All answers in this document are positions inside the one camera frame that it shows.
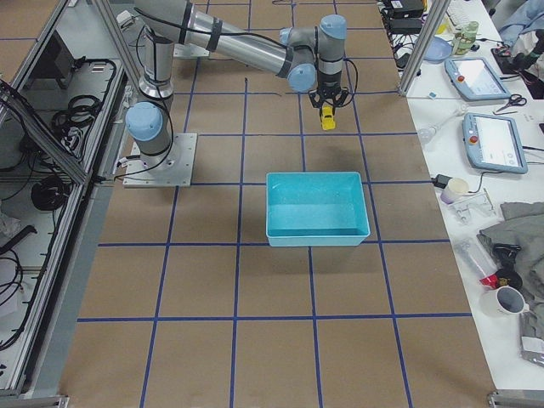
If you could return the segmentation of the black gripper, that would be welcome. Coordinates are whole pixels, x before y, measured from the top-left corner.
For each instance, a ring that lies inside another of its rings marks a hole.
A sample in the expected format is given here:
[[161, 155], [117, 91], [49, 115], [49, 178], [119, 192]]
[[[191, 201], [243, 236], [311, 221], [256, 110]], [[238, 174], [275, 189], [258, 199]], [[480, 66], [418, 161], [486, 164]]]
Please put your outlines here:
[[308, 96], [311, 105], [319, 111], [320, 121], [323, 121], [323, 105], [331, 105], [332, 116], [336, 117], [337, 111], [345, 105], [348, 98], [348, 89], [338, 84], [334, 86], [321, 84], [317, 89], [309, 91]]

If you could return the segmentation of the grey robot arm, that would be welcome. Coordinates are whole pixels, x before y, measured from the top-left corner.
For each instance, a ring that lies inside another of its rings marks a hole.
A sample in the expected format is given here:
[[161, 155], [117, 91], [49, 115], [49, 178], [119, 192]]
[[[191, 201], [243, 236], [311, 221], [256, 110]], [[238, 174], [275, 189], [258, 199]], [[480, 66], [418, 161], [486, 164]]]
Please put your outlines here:
[[314, 27], [283, 29], [273, 40], [205, 14], [190, 1], [137, 1], [133, 9], [144, 24], [139, 90], [146, 98], [173, 95], [174, 47], [194, 45], [285, 78], [294, 92], [308, 94], [322, 128], [335, 129], [335, 112], [349, 96], [341, 84], [347, 38], [343, 16], [329, 14]]

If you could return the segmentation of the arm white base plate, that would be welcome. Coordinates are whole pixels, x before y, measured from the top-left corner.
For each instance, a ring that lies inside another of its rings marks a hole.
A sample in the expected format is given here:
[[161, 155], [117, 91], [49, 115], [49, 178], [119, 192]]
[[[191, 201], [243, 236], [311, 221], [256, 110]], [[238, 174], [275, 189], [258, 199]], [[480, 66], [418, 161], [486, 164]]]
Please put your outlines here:
[[137, 160], [127, 164], [128, 176], [122, 184], [126, 188], [189, 187], [195, 160], [196, 133], [174, 134], [173, 147], [163, 161], [162, 156], [141, 155], [136, 142], [131, 154], [139, 155]]
[[210, 52], [203, 47], [194, 44], [176, 43], [173, 49], [173, 57], [179, 60], [194, 60], [199, 58], [207, 59]]

